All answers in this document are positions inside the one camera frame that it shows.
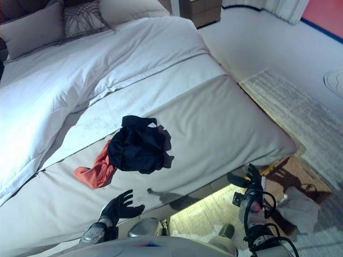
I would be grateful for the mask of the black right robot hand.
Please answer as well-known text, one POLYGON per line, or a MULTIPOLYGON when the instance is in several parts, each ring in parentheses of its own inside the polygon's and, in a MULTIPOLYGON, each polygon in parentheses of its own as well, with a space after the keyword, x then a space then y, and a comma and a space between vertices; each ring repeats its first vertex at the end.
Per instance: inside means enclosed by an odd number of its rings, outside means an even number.
POLYGON ((245 174, 248 179, 234 175, 232 172, 227 174, 228 181, 238 187, 247 188, 248 190, 262 191, 262 176, 259 170, 251 163, 248 165, 247 172, 245 174))

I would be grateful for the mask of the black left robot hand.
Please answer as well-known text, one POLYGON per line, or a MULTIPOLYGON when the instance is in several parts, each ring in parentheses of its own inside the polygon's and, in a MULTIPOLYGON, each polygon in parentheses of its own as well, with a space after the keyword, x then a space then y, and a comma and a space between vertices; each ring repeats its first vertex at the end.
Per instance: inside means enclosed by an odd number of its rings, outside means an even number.
POLYGON ((98 221, 110 227, 116 226, 120 219, 134 218, 142 214, 145 205, 133 206, 132 198, 133 190, 127 190, 113 198, 103 207, 98 221))

